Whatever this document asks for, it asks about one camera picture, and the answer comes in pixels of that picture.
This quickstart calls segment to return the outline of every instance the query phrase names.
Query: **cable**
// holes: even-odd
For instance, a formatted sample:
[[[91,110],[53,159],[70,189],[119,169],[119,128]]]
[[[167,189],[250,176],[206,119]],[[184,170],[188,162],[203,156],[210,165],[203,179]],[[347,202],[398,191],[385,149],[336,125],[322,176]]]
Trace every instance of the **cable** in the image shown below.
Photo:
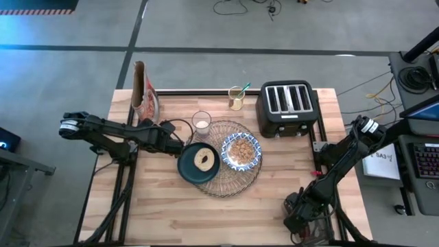
[[[390,123],[384,124],[384,126],[388,126],[389,124],[395,124],[395,123],[398,123],[398,122],[400,122],[400,120],[391,121]]]
[[[397,108],[399,108],[399,107],[401,107],[401,106],[403,106],[403,105],[400,104],[400,105],[398,105],[398,106],[393,106],[393,108],[396,110]],[[375,116],[375,117],[382,116],[382,115],[387,115],[387,114],[389,114],[389,113],[391,113],[391,112],[393,112],[393,109],[392,109],[392,110],[389,110],[389,111],[386,112],[386,113],[380,113],[380,114],[378,114],[378,115]]]
[[[275,14],[276,12],[276,6],[274,6],[274,4],[279,3],[279,11]],[[269,18],[274,21],[273,16],[279,15],[282,11],[282,3],[279,0],[272,0],[272,2],[269,4],[269,6],[267,6],[267,13]]]
[[[393,78],[391,78],[390,79],[390,81],[389,81],[389,83],[387,83],[378,93],[375,93],[375,94],[371,94],[371,93],[368,93],[367,95],[366,95],[366,97],[368,98],[368,99],[371,99],[371,98],[375,98],[375,100],[377,100],[378,102],[378,104],[379,104],[379,106],[376,106],[376,107],[374,107],[374,108],[370,108],[370,109],[366,109],[366,110],[358,110],[358,111],[355,111],[355,112],[342,112],[342,114],[356,114],[356,113],[363,113],[363,112],[367,112],[367,111],[369,111],[369,110],[374,110],[374,109],[376,109],[376,108],[379,108],[379,107],[381,107],[381,114],[382,113],[384,113],[384,106],[385,105],[387,105],[387,104],[391,104],[393,101],[395,101],[396,100],[396,96],[395,96],[395,93],[394,93],[394,91],[393,91],[393,88],[392,88],[392,81],[393,81]],[[379,95],[381,92],[383,92],[388,86],[390,86],[390,92],[392,93],[392,99],[390,100],[390,101],[388,101],[388,100],[386,100],[386,99],[383,99],[383,98],[379,98],[379,97],[377,97],[377,95]],[[386,101],[387,103],[385,103],[385,104],[383,104],[382,102],[381,102],[381,100],[380,99],[382,99],[382,100],[384,100],[384,101]]]
[[[110,165],[112,165],[112,164],[114,164],[114,163],[117,163],[117,161],[116,161],[115,158],[114,158],[110,163],[108,163],[108,164],[106,164],[105,166],[100,167],[99,169],[97,169],[97,170],[93,173],[93,175],[96,175],[96,173],[97,173],[98,171],[100,171],[100,170],[102,170],[102,169],[104,169],[104,168],[107,168],[108,166],[110,166]]]
[[[427,92],[434,79],[423,67],[408,67],[399,71],[398,83],[404,91],[420,95]]]
[[[221,1],[216,2],[216,3],[213,5],[213,11],[214,11],[214,13],[219,14],[219,15],[234,15],[234,14],[245,14],[245,13],[248,12],[248,8],[247,8],[244,4],[242,4],[241,0],[238,0],[238,2],[239,2],[239,4],[245,9],[243,12],[220,13],[220,12],[218,12],[218,11],[215,9],[216,6],[217,6],[219,3],[224,3],[224,2],[227,2],[227,1],[230,1],[230,0],[221,0]]]
[[[182,122],[185,122],[189,127],[190,127],[190,129],[191,129],[191,136],[189,137],[189,140],[188,140],[188,144],[187,145],[189,145],[189,144],[191,144],[192,143],[192,140],[193,140],[193,135],[195,134],[195,132],[193,131],[193,128],[192,128],[192,125],[188,122],[188,121],[186,121],[186,120],[184,120],[184,119],[171,119],[171,120],[166,120],[166,121],[163,121],[162,123],[170,123],[170,122],[173,122],[173,121],[182,121]]]
[[[386,101],[386,102],[392,107],[391,112],[393,111],[393,112],[395,113],[395,119],[394,119],[394,121],[396,121],[396,118],[397,118],[397,115],[398,115],[398,113],[396,113],[396,108],[395,108],[395,107],[394,107],[389,101],[387,101],[387,100],[385,100],[385,99],[382,99],[382,100]],[[373,118],[373,120],[379,118],[380,116],[384,116],[384,115],[385,115],[384,113],[378,114],[376,117]]]
[[[390,71],[387,71],[387,72],[385,72],[385,73],[382,73],[381,75],[378,75],[378,76],[376,76],[376,77],[374,77],[374,78],[372,78],[372,79],[370,79],[370,80],[368,80],[368,81],[365,81],[365,82],[363,82],[363,83],[360,83],[360,84],[358,84],[357,86],[354,86],[354,87],[352,87],[352,88],[350,88],[350,89],[348,89],[348,90],[346,90],[346,91],[343,91],[343,92],[341,92],[341,93],[338,93],[337,96],[340,96],[340,95],[342,95],[342,94],[345,94],[345,93],[347,93],[347,92],[349,92],[349,91],[351,91],[351,90],[353,90],[353,89],[356,89],[356,88],[359,87],[359,86],[362,86],[362,85],[365,85],[365,84],[367,84],[367,83],[369,83],[369,82],[372,82],[373,80],[378,79],[378,78],[380,78],[381,76],[385,76],[385,75],[387,75],[387,74],[389,74],[389,73],[390,73]]]

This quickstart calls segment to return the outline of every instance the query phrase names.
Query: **cereal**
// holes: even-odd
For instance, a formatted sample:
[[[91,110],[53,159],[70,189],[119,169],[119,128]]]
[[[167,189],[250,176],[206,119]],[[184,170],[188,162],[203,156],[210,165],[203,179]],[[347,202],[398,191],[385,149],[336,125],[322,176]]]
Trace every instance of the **cereal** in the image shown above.
[[[236,140],[230,147],[229,154],[238,164],[249,164],[254,159],[253,145],[246,139]]]

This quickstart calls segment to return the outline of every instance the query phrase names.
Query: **clear glass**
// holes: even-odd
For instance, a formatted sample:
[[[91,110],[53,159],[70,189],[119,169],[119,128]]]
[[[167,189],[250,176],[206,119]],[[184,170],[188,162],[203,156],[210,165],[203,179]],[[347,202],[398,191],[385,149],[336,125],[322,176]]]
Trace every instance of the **clear glass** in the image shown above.
[[[192,124],[195,126],[195,131],[200,137],[206,137],[209,135],[212,118],[205,111],[196,112],[192,116]]]
[[[234,86],[228,90],[228,107],[232,110],[240,110],[244,106],[244,97],[246,92],[239,94],[242,91],[240,86]]]

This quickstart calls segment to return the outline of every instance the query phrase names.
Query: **keyboard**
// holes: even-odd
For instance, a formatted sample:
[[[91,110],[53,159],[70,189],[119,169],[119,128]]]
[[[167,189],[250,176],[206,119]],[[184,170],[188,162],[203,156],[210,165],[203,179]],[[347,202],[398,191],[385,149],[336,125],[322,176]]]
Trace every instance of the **keyboard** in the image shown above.
[[[415,169],[419,178],[439,179],[439,147],[432,148],[424,143],[413,145]]]

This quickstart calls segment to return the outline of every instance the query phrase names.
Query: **gray floor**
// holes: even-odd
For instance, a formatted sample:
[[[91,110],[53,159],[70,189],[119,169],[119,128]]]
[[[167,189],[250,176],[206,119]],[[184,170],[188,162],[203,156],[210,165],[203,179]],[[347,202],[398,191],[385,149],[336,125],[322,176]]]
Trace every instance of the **gray floor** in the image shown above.
[[[282,12],[271,22],[265,5],[249,0],[243,0],[249,13],[229,17],[213,13],[215,0],[150,0],[137,47],[397,51],[409,49],[439,23],[434,0],[311,0],[307,5],[280,1]],[[0,16],[0,45],[127,47],[140,4],[141,0],[81,0],[71,16]],[[221,10],[238,7],[232,0]],[[16,228],[32,246],[73,241],[95,155],[85,142],[61,139],[59,120],[63,112],[75,110],[105,117],[124,56],[125,52],[0,50],[0,126],[22,136],[23,156],[57,167],[53,177],[35,177],[21,209]],[[158,89],[247,82],[258,87],[270,80],[296,79],[341,93],[390,70],[385,57],[134,53],[131,62],[135,60],[146,61]],[[379,91],[390,78],[387,74],[340,95],[340,108],[350,112],[376,106],[365,95]],[[123,87],[131,83],[132,67]],[[392,99],[389,90],[381,97]],[[380,112],[378,108],[364,114],[373,117]],[[349,123],[356,114],[343,117]],[[379,121],[393,120],[389,113]],[[439,217],[396,215],[392,205],[401,201],[398,190],[362,181],[375,240],[435,246]]]

